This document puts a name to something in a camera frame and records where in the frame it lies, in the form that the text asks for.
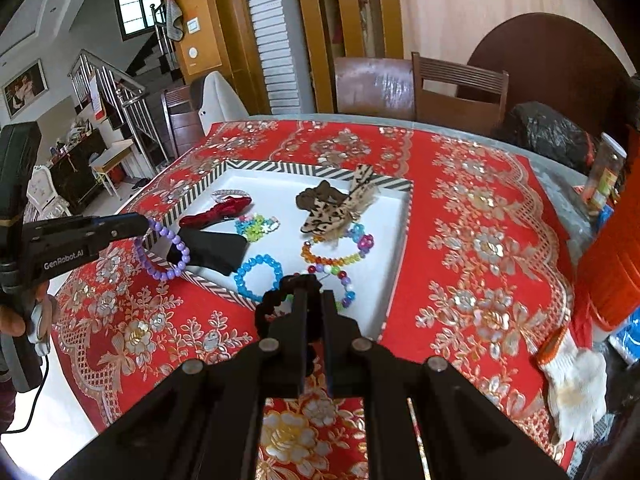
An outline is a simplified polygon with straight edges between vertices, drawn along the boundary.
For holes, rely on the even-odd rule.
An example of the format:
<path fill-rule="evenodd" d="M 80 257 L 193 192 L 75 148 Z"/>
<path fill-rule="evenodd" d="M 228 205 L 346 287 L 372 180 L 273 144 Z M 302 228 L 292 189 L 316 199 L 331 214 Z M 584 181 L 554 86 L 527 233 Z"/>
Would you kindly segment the person's left hand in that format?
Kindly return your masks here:
<path fill-rule="evenodd" d="M 40 317 L 25 323 L 24 316 L 14 309 L 2 306 L 0 328 L 2 334 L 19 337 L 27 334 L 32 344 L 41 344 L 49 338 L 52 326 L 60 318 L 60 306 L 55 296 L 49 292 L 50 281 L 44 281 L 34 288 L 32 293 L 36 300 L 36 311 Z"/>

